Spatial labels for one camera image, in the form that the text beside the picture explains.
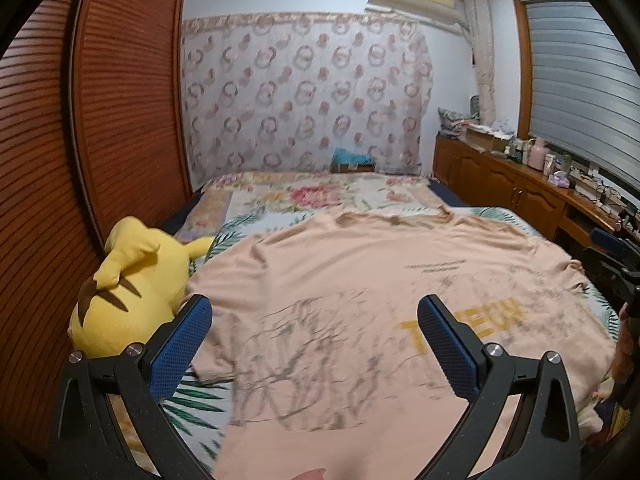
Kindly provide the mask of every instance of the bed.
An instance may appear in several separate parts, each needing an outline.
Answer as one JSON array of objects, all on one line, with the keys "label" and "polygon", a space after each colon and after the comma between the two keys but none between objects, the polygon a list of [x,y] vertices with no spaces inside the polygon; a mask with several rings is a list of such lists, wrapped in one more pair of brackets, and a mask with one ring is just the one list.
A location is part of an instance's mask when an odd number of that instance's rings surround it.
[{"label": "bed", "polygon": [[[386,214],[425,214],[443,205],[414,176],[381,174],[267,174],[225,175],[210,181],[176,237],[182,241],[216,235],[208,253],[193,263],[195,272],[206,260],[227,250],[247,235],[287,228],[305,221],[324,208],[344,205]],[[530,235],[540,234],[513,212],[502,208],[455,208],[455,211],[513,224]],[[618,316],[593,285],[585,290],[594,314],[613,339],[619,330]],[[194,455],[210,470],[222,448],[225,428],[232,420],[232,382],[203,384],[192,369],[163,409]],[[153,465],[127,420],[118,398],[113,399],[118,420],[138,463]]]}]

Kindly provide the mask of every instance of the metal screw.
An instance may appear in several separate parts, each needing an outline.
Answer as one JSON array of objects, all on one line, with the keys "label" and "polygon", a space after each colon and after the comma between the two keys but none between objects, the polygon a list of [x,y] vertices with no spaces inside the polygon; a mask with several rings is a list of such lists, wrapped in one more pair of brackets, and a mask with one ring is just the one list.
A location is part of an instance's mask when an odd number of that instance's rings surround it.
[{"label": "metal screw", "polygon": [[133,343],[127,346],[127,355],[135,357],[142,354],[142,345],[140,343]]},{"label": "metal screw", "polygon": [[558,352],[547,352],[546,358],[550,363],[557,365],[562,359],[560,358],[560,354]]},{"label": "metal screw", "polygon": [[498,343],[489,343],[486,346],[486,351],[492,357],[500,357],[504,353],[502,347],[498,345]]},{"label": "metal screw", "polygon": [[79,350],[71,352],[71,354],[69,355],[69,362],[74,365],[76,363],[79,363],[80,361],[82,361],[82,352]]}]

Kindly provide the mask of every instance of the stuffed animal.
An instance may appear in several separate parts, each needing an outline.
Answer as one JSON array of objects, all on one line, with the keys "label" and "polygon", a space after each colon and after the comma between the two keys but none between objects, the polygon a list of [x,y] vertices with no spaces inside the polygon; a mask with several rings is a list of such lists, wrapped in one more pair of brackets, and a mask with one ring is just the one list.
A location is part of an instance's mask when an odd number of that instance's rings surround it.
[{"label": "stuffed animal", "polygon": [[126,217],[111,230],[106,258],[78,294],[68,334],[89,358],[120,354],[147,342],[171,321],[184,297],[190,261],[207,253],[212,237],[182,245],[159,229]]}]

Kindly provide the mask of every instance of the plush toy tail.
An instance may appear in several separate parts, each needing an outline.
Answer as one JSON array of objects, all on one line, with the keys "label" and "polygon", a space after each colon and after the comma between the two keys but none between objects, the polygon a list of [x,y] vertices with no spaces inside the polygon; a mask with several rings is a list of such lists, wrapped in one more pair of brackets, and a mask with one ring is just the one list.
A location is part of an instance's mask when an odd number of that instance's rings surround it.
[{"label": "plush toy tail", "polygon": [[189,259],[195,260],[196,258],[199,258],[207,254],[207,251],[209,251],[209,248],[211,247],[213,240],[214,240],[213,236],[205,236],[186,244],[184,247],[187,249],[187,252],[189,253]]},{"label": "plush toy tail", "polygon": [[98,290],[116,286],[124,269],[159,249],[160,243],[140,220],[132,216],[120,220],[104,245],[107,257],[94,274]]}]

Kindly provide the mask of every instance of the peach t-shirt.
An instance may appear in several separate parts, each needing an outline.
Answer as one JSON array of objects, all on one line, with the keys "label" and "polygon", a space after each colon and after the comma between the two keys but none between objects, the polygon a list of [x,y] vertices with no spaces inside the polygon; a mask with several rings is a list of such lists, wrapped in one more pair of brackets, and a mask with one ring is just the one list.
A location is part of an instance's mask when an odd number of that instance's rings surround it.
[{"label": "peach t-shirt", "polygon": [[338,210],[245,238],[188,284],[214,308],[193,366],[204,380],[235,381],[215,478],[283,480],[325,468],[326,480],[413,479],[466,408],[418,329],[427,294],[512,355],[558,351],[580,409],[614,350],[585,283],[555,244],[446,210]]}]

